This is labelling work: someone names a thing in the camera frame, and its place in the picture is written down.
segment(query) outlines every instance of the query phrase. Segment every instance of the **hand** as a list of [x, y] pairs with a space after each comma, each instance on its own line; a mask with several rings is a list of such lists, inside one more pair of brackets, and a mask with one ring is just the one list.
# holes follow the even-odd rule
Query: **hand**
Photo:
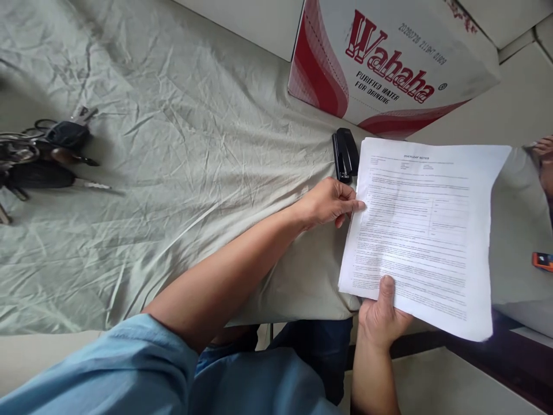
[[359, 309], [358, 336], [363, 336], [370, 346], [386, 353], [413, 320], [411, 314], [393, 306], [394, 285], [392, 277], [384, 276], [380, 280], [378, 301], [367, 299]]
[[553, 135], [542, 138], [533, 148], [543, 164], [553, 163]]
[[328, 177], [290, 208], [303, 220], [306, 231], [331, 221], [340, 228], [346, 215], [365, 208], [365, 204], [355, 200], [355, 196], [351, 187]]

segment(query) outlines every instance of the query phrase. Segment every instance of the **orange phone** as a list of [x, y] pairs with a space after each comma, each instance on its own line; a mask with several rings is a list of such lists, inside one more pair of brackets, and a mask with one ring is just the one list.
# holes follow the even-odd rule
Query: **orange phone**
[[553, 272], [553, 255], [542, 254], [541, 252], [532, 253], [532, 265], [545, 271]]

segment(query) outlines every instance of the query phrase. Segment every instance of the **key fob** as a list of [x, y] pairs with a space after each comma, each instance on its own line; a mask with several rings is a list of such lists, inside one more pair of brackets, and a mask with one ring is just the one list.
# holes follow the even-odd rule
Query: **key fob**
[[87, 126], [71, 121], [61, 121], [46, 133], [46, 140], [50, 143], [74, 151], [81, 150], [90, 137], [90, 130]]
[[52, 161], [16, 164], [8, 172], [6, 186], [15, 188], [61, 188], [72, 186], [75, 175]]

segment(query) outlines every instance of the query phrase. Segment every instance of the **black stapler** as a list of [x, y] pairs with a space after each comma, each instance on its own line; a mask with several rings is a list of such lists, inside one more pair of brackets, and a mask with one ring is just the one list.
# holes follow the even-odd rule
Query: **black stapler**
[[359, 152], [349, 129], [338, 129], [332, 135], [334, 147], [334, 164], [336, 165], [336, 178], [342, 183], [350, 184], [351, 178], [357, 176], [359, 169]]

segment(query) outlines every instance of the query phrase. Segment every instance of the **wahaha box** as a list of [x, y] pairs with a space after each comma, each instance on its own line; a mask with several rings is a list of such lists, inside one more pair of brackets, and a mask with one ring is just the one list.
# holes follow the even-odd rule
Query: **wahaha box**
[[497, 50], [453, 0], [305, 0], [288, 91], [402, 139], [499, 81]]

